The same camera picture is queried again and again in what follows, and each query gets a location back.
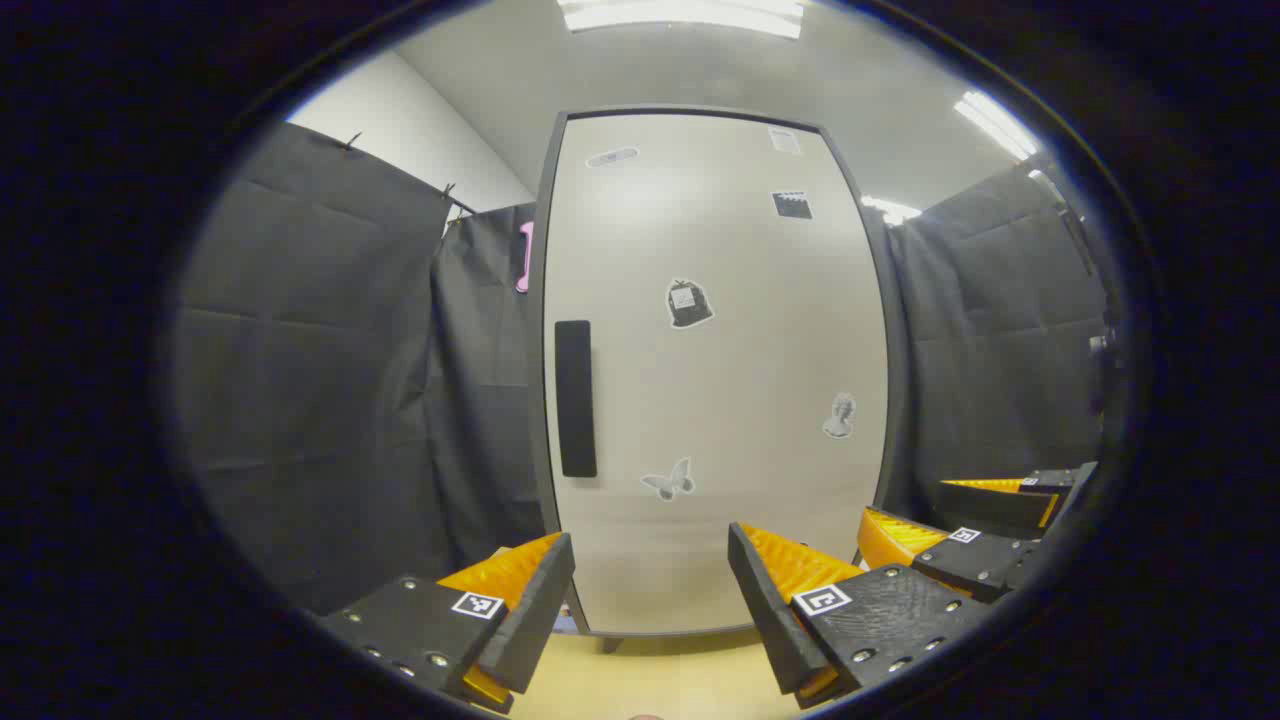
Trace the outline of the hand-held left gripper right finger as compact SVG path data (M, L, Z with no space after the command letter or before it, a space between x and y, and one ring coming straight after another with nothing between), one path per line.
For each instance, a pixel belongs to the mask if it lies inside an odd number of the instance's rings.
M989 615L908 565L861 570L737 521L727 559L780 691L800 708L882 685Z

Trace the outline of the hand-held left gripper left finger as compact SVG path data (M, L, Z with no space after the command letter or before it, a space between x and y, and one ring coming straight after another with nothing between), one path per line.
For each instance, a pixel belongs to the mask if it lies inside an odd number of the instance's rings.
M317 623L420 691L507 714L529 692L573 570L571 537L556 532L440 579L396 577Z

